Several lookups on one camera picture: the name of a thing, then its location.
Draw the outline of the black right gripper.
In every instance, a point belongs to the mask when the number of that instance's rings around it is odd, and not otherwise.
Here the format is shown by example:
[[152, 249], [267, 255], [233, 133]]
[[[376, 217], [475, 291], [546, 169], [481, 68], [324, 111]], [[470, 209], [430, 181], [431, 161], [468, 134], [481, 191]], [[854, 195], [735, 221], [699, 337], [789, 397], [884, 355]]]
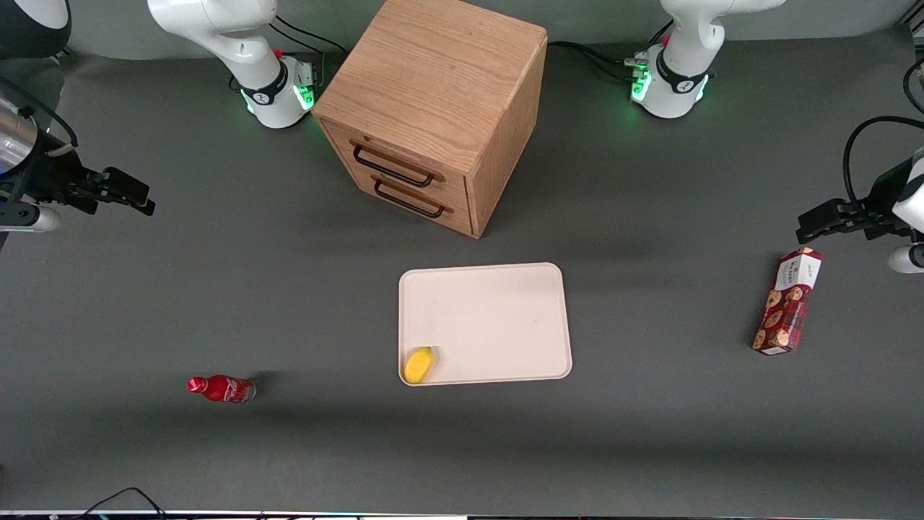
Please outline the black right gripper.
[[109, 203], [128, 205], [149, 217], [155, 212], [155, 201], [149, 198], [151, 187], [121, 169], [106, 167], [100, 173], [86, 170], [76, 152], [49, 157], [40, 149], [25, 154], [19, 145], [2, 145], [3, 203], [32, 199], [69, 205], [92, 216], [102, 190]]

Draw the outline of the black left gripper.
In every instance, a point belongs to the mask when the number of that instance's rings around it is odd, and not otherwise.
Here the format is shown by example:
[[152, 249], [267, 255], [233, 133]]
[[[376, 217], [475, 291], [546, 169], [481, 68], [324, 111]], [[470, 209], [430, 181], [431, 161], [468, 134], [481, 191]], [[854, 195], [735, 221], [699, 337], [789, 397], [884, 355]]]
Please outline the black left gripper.
[[915, 159], [895, 165], [876, 178], [868, 195], [868, 209], [854, 208], [844, 199], [829, 199], [798, 216], [796, 240], [806, 246], [819, 238], [863, 233], [867, 241], [887, 235], [911, 235], [910, 225], [892, 213], [908, 182]]

